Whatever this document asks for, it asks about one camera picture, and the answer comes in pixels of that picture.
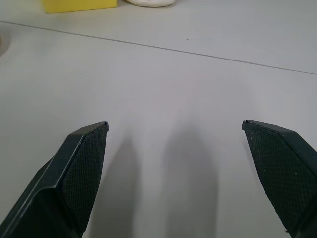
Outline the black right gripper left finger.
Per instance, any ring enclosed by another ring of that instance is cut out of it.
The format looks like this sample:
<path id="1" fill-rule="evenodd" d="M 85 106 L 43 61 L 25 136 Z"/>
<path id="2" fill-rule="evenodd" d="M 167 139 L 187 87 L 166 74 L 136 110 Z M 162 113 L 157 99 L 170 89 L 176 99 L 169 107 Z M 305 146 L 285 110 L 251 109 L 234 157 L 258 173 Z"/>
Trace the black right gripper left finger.
<path id="1" fill-rule="evenodd" d="M 0 224 L 0 238 L 82 238 L 99 189 L 106 121 L 69 134 Z"/>

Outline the yellow block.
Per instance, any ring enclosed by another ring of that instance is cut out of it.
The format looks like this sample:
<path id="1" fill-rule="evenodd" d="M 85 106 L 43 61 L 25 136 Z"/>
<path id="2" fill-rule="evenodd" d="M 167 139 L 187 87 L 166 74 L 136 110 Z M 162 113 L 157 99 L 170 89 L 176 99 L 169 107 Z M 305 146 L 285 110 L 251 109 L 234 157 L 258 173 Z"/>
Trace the yellow block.
<path id="1" fill-rule="evenodd" d="M 117 0 L 41 0 L 45 13 L 64 13 L 117 7 Z"/>

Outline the white round object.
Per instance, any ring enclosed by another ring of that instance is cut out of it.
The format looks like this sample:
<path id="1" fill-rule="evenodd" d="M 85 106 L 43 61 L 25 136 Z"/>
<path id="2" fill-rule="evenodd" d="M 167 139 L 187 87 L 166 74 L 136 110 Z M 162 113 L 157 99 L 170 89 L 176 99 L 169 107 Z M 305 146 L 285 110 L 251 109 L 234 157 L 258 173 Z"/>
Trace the white round object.
<path id="1" fill-rule="evenodd" d="M 140 7 L 166 7 L 175 3 L 175 0 L 125 0 Z"/>

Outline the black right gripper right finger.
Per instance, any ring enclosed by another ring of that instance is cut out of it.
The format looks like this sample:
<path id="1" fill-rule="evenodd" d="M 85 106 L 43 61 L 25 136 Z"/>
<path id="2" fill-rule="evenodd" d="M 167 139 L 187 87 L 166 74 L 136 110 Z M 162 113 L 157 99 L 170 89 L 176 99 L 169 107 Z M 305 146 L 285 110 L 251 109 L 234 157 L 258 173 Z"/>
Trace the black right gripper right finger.
<path id="1" fill-rule="evenodd" d="M 260 183 L 291 238 L 317 238 L 317 151 L 273 124 L 242 124 Z"/>

